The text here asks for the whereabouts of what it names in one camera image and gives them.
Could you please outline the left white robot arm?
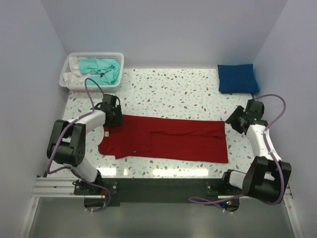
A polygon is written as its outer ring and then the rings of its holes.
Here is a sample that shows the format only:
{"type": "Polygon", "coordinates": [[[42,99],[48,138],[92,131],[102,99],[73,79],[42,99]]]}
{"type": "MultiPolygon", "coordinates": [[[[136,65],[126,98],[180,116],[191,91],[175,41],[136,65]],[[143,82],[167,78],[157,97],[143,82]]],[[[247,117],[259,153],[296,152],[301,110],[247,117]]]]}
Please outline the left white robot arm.
{"type": "Polygon", "coordinates": [[[123,124],[120,99],[103,94],[103,99],[91,110],[75,119],[56,120],[47,148],[47,174],[68,169],[89,185],[102,185],[101,173],[86,159],[86,135],[99,126],[123,124]]]}

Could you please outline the red t shirt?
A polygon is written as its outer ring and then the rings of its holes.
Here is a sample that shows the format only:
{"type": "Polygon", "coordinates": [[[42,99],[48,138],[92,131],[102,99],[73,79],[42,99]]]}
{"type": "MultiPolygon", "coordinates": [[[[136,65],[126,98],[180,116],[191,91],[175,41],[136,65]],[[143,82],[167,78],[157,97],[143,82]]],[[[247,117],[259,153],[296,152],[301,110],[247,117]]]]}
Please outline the red t shirt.
{"type": "Polygon", "coordinates": [[[228,163],[225,123],[213,120],[162,119],[124,115],[123,124],[104,127],[99,153],[228,163]]]}

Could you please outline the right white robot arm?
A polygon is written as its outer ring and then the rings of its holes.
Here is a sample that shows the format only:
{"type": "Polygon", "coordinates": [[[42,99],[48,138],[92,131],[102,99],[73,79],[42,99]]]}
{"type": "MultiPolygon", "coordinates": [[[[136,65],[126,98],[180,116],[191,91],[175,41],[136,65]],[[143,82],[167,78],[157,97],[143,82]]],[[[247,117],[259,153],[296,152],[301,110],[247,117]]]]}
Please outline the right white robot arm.
{"type": "Polygon", "coordinates": [[[238,106],[225,121],[248,138],[254,159],[246,173],[228,170],[221,181],[242,190],[243,195],[275,205],[284,196],[292,167],[276,152],[270,139],[269,124],[262,119],[263,115],[264,104],[250,99],[245,108],[238,106]]]}

